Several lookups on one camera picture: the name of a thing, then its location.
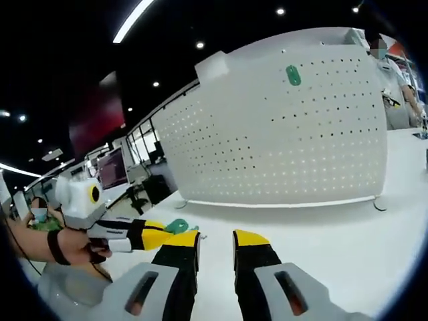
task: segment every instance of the hole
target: hole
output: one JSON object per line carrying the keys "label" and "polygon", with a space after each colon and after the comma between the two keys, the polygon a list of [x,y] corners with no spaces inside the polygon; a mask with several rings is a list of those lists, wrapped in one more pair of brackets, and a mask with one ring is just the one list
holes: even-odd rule
{"label": "hole", "polygon": [[156,281],[158,274],[156,272],[148,272],[143,279],[137,285],[137,290],[134,291],[132,300],[129,300],[125,305],[125,310],[132,314],[133,316],[139,316],[142,307],[144,306],[144,301],[147,298],[150,289],[152,288],[154,281]]}
{"label": "hole", "polygon": [[284,271],[277,272],[275,273],[275,278],[280,284],[281,289],[284,291],[293,314],[295,316],[300,316],[304,312],[308,311],[308,306],[305,303],[302,294],[299,292],[289,275]]}

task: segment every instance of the red screen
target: red screen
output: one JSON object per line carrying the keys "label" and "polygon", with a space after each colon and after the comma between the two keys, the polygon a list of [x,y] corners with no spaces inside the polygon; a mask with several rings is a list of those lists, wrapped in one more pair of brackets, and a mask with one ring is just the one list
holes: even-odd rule
{"label": "red screen", "polygon": [[116,86],[98,86],[87,91],[70,121],[74,156],[99,147],[103,139],[125,123]]}

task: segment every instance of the wrist strap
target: wrist strap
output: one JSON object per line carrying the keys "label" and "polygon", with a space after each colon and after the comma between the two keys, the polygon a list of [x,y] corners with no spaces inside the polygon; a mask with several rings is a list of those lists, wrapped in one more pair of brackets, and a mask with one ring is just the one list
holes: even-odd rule
{"label": "wrist strap", "polygon": [[52,256],[55,261],[61,265],[70,265],[69,261],[64,257],[60,249],[60,245],[58,244],[58,233],[61,230],[49,231],[47,233],[47,245],[51,250]]}

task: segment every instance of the black ceiling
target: black ceiling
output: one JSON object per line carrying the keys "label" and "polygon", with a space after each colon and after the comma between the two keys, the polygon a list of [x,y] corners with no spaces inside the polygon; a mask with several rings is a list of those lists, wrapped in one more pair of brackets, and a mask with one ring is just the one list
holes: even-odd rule
{"label": "black ceiling", "polygon": [[[0,163],[43,174],[61,148],[73,158],[68,117],[84,88],[117,71],[126,125],[131,129],[171,94],[197,78],[194,66],[215,52],[228,53],[280,33],[325,26],[365,27],[360,1],[156,0],[124,41],[112,40],[138,0],[74,0],[67,6],[20,1],[2,9]],[[283,7],[284,16],[276,9]],[[381,32],[390,32],[381,27]],[[197,41],[205,47],[197,50]],[[160,82],[158,88],[152,83]],[[27,122],[17,121],[20,114]],[[7,174],[10,185],[34,180]]]}

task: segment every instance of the white pegboard panel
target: white pegboard panel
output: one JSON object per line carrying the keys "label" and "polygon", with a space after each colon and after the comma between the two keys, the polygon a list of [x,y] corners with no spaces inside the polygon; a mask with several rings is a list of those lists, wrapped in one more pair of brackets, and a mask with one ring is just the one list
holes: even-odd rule
{"label": "white pegboard panel", "polygon": [[262,58],[171,102],[153,122],[181,195],[248,205],[380,195],[387,127],[373,79],[361,47],[320,46]]}

